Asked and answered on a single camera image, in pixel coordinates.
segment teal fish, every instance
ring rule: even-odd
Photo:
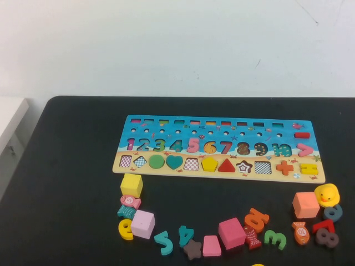
[[[135,208],[126,207],[126,206],[122,205],[121,208],[117,212],[117,216],[132,220],[135,215],[135,212],[136,212]]]

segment orange fish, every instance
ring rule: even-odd
[[[305,245],[310,239],[310,233],[305,227],[306,222],[292,223],[292,228],[295,230],[295,240],[300,245]]]

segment wooden puzzle board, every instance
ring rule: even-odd
[[[299,133],[309,138],[296,138]],[[299,144],[313,152],[300,157]],[[153,160],[154,155],[162,158]],[[227,160],[235,172],[221,172],[227,165],[230,169]],[[287,168],[293,166],[288,175],[277,170],[282,161]],[[204,171],[204,166],[214,164],[215,171]],[[301,164],[316,166],[318,174],[303,174]],[[129,115],[113,172],[299,183],[326,180],[313,126],[306,120]]]

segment pink arrow block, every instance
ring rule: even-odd
[[[299,148],[300,150],[302,150],[302,151],[300,151],[300,152],[298,153],[299,157],[307,156],[307,155],[311,154],[311,153],[313,152],[313,150],[314,150],[313,148],[308,147],[308,146],[306,146],[305,144],[302,144],[302,143],[299,143],[299,144],[297,145],[297,148]]]

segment orange plus sign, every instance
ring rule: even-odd
[[[276,165],[276,170],[282,171],[284,176],[288,176],[288,172],[293,171],[293,165],[288,165],[287,161],[281,161],[280,165]]]

